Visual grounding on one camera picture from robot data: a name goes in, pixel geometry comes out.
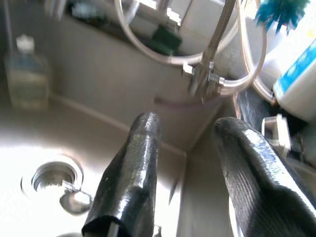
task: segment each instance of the white container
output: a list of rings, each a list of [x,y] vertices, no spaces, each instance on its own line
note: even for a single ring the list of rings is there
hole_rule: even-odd
[[[12,105],[27,110],[48,105],[48,64],[34,53],[34,39],[22,35],[16,39],[18,52],[5,59],[5,69]]]
[[[316,118],[316,40],[273,86],[277,102],[294,116]]]

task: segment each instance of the stainless steel sink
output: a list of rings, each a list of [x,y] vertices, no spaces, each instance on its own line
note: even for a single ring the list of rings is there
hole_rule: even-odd
[[[61,207],[60,182],[71,182],[94,196],[103,171],[127,134],[57,103],[45,112],[30,113],[13,110],[4,99],[0,108],[1,232],[79,235],[87,213],[71,215]],[[160,151],[155,225],[161,227],[162,236],[172,237],[177,231],[186,160]]]

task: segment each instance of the drain strainer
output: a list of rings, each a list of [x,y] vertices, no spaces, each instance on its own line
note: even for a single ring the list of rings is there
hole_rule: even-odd
[[[29,196],[42,191],[61,196],[63,181],[79,190],[83,181],[82,170],[71,158],[53,155],[34,164],[34,169],[22,177],[21,189]]]

